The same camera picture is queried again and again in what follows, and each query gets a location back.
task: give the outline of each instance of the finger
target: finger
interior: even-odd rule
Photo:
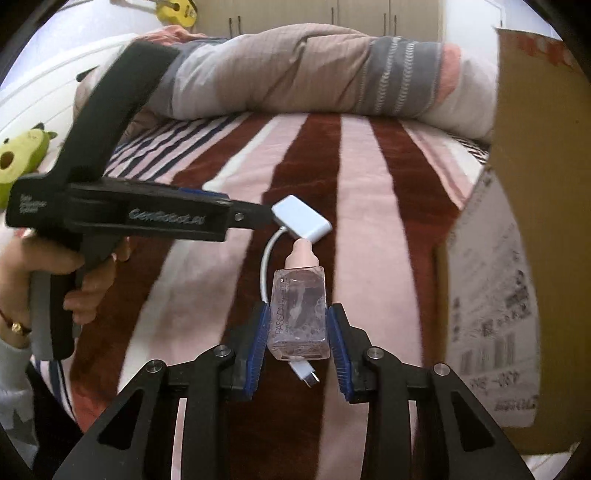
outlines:
[[[86,325],[96,318],[96,310],[80,310],[74,312],[72,319],[78,325]]]
[[[129,237],[126,236],[115,248],[115,256],[119,262],[127,262],[131,255],[131,246],[129,245]]]
[[[64,310],[96,310],[105,296],[104,291],[85,292],[75,290],[68,292],[64,297]]]
[[[52,274],[66,275],[84,264],[84,256],[51,240],[37,235],[15,238],[9,247],[7,261],[26,271],[42,270]]]
[[[115,273],[115,260],[113,257],[109,257],[94,270],[84,275],[82,291],[105,292],[115,281]]]

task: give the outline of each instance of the bracelet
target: bracelet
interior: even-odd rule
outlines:
[[[2,309],[0,309],[0,317],[2,317],[2,320],[4,320],[4,323],[6,323],[12,333],[25,337],[32,331],[30,328],[25,327],[21,322],[13,322],[10,318],[4,315]]]

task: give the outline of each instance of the white sleeve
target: white sleeve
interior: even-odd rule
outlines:
[[[38,450],[33,389],[27,378],[31,349],[14,348],[0,339],[0,424],[29,467]]]

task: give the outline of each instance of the striped blanket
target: striped blanket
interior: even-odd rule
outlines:
[[[130,126],[130,136],[158,117],[264,111],[417,118],[463,137],[492,139],[497,66],[453,44],[376,38],[321,24],[231,40],[167,27],[138,39],[172,46],[179,54]],[[117,57],[84,79],[76,111]]]
[[[374,345],[428,365],[436,342],[433,248],[485,158],[472,143],[414,121],[242,113],[166,121],[121,146],[107,174],[268,205],[297,195],[334,227],[314,246],[328,301],[343,303]],[[230,230],[224,243],[135,239],[97,320],[63,362],[68,395],[57,367],[37,364],[58,398],[71,400],[83,430],[149,359],[190,361],[248,319],[273,232]],[[287,237],[279,240],[269,275],[290,249]],[[229,406],[233,479],[359,479],[367,405],[344,401],[332,360],[314,366],[321,383],[307,388],[287,363],[267,355],[254,400]],[[177,447],[182,418],[181,405]]]

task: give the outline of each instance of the perfume bottle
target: perfume bottle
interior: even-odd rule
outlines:
[[[309,240],[296,240],[285,269],[275,272],[267,345],[278,360],[320,360],[330,356],[324,268],[312,253]]]

